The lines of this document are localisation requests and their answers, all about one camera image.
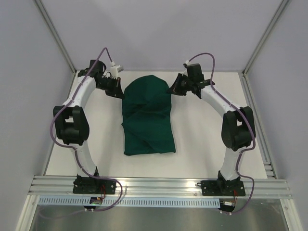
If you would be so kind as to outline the green surgical drape cloth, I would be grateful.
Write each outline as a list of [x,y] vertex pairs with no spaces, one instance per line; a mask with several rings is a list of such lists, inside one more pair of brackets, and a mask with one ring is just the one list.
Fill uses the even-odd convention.
[[140,77],[125,88],[122,100],[125,155],[176,152],[168,89],[168,84],[154,75]]

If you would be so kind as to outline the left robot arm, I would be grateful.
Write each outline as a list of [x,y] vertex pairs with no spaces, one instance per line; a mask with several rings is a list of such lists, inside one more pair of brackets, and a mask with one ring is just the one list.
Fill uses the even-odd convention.
[[91,60],[88,68],[78,72],[77,85],[68,99],[53,109],[51,137],[58,146],[70,149],[77,165],[77,180],[85,180],[84,187],[90,193],[100,189],[103,177],[99,176],[90,154],[90,126],[84,108],[95,89],[103,90],[107,96],[123,99],[119,77],[123,70],[123,66],[114,62],[107,69],[102,61]]

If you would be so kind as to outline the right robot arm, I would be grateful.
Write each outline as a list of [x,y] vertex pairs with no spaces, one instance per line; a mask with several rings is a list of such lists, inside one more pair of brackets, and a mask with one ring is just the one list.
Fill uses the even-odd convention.
[[218,172],[217,180],[212,186],[205,185],[206,190],[218,190],[227,195],[241,188],[239,173],[243,153],[256,144],[256,132],[253,111],[249,106],[234,105],[215,87],[212,79],[205,79],[200,64],[184,64],[185,71],[179,73],[168,92],[185,96],[192,92],[199,99],[207,102],[222,118],[221,139],[226,147],[223,165]]

